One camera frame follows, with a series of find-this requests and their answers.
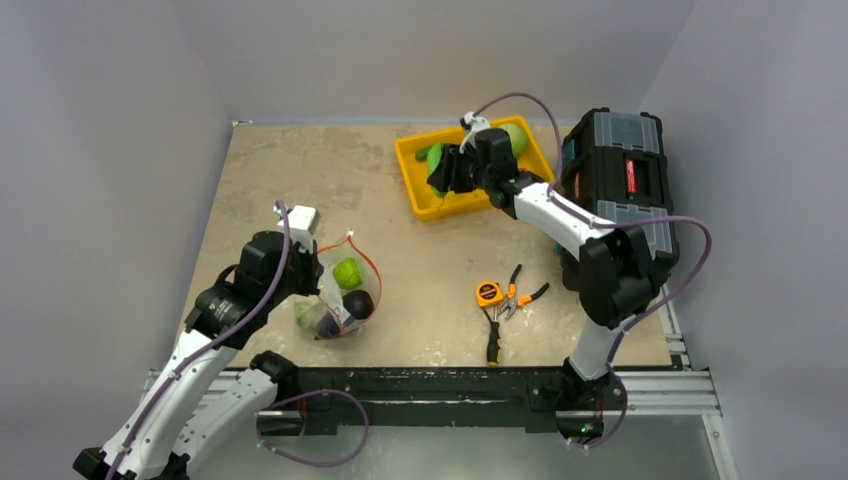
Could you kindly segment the white cauliflower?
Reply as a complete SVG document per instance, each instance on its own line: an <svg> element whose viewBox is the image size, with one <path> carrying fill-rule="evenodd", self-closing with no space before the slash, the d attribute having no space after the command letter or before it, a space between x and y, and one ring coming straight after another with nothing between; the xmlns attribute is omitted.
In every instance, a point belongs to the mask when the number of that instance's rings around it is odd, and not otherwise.
<svg viewBox="0 0 848 480"><path fill-rule="evenodd" d="M320 301L297 301L295 303L296 324L301 330L317 336L320 333L320 323L326 311L325 305Z"/></svg>

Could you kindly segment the green lime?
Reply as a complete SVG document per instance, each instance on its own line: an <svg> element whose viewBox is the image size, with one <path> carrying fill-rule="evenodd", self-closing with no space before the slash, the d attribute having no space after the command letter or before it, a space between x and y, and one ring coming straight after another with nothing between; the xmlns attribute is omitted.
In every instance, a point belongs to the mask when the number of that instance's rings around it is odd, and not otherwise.
<svg viewBox="0 0 848 480"><path fill-rule="evenodd" d="M338 287L343 290L355 290L363 283L357 260L353 257L346 257L338 262L333 267L332 276Z"/></svg>

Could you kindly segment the clear orange zip bag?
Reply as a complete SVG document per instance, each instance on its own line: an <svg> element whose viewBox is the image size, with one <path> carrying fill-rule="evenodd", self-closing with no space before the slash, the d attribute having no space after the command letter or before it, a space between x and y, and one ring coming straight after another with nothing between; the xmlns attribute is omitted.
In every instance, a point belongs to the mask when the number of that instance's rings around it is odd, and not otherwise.
<svg viewBox="0 0 848 480"><path fill-rule="evenodd" d="M295 323L316 340L346 336L375 313L382 294L376 264L354 242L354 232L317 251L324 268L319 293L295 303Z"/></svg>

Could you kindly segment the purple eggplant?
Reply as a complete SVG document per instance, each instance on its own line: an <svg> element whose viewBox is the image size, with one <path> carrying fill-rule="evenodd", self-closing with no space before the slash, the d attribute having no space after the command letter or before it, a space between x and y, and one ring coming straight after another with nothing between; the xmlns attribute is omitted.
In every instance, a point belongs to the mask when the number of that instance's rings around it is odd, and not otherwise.
<svg viewBox="0 0 848 480"><path fill-rule="evenodd" d="M328 310L320 323L318 339L333 339L351 333L368 320L375 310L371 294L357 289L342 297L342 310Z"/></svg>

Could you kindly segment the light green cucumber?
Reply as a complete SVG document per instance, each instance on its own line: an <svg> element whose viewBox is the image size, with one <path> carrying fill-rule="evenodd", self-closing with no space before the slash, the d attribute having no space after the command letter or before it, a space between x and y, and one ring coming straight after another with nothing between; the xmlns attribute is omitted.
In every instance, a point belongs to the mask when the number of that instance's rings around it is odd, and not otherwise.
<svg viewBox="0 0 848 480"><path fill-rule="evenodd" d="M442 158L442 151L443 151L443 144L437 143L437 144L431 146L426 151L426 158L425 158L426 166L427 166L427 173L428 173L427 184L430 186L430 189L432 190L432 193L434 194L434 196L439 198L439 199L444 198L446 196L446 193L439 190L437 187L431 185L430 176L433 173L436 172L437 168L440 165L441 158Z"/></svg>

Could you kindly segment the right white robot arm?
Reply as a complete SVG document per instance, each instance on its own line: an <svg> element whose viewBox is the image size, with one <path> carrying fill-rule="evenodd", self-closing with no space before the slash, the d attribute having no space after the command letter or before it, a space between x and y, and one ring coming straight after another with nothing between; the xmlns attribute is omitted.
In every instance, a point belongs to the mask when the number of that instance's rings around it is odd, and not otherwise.
<svg viewBox="0 0 848 480"><path fill-rule="evenodd" d="M529 224L577 262L571 288L589 320L566 360L573 373L561 392L584 407L601 391L626 321L647 311L668 278L638 225L615 226L575 206L539 175L518 167L509 135L500 128L474 134L469 145L444 144L428 163L428 184L439 192L482 190L495 208Z"/></svg>

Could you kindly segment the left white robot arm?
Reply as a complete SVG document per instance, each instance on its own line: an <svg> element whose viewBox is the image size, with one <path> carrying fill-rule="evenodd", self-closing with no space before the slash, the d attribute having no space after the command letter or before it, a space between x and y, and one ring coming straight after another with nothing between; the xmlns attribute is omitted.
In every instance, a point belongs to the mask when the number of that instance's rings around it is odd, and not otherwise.
<svg viewBox="0 0 848 480"><path fill-rule="evenodd" d="M119 431L83 449L72 468L85 479L178 477L190 455L178 437L218 375L288 296L318 291L323 268L308 229L260 231L237 263L202 291L153 388Z"/></svg>

